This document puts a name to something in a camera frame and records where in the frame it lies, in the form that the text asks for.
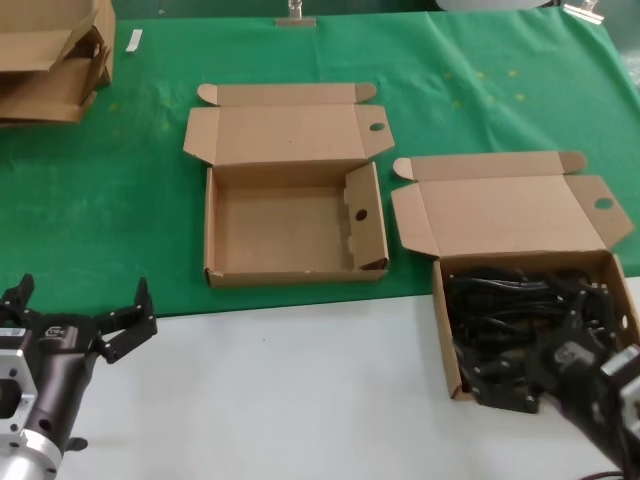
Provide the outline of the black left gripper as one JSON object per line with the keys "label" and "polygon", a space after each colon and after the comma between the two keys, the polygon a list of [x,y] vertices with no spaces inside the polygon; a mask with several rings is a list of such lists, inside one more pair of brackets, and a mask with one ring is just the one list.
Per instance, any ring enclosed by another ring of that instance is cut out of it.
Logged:
{"label": "black left gripper", "polygon": [[33,276],[25,274],[3,293],[0,325],[25,329],[19,344],[19,391],[26,397],[21,404],[28,408],[22,427],[66,445],[98,353],[108,364],[123,359],[157,334],[157,319],[144,277],[132,306],[95,318],[29,312],[34,288]]}

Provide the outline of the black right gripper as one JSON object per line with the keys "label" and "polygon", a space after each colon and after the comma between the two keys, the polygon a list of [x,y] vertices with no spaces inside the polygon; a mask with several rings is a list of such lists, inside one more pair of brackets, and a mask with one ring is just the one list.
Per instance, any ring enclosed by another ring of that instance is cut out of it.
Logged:
{"label": "black right gripper", "polygon": [[[639,347],[618,352],[615,305],[606,284],[578,282],[567,327],[532,351],[532,388],[621,470],[639,468]],[[537,414],[524,360],[458,346],[463,384],[480,405]]]}

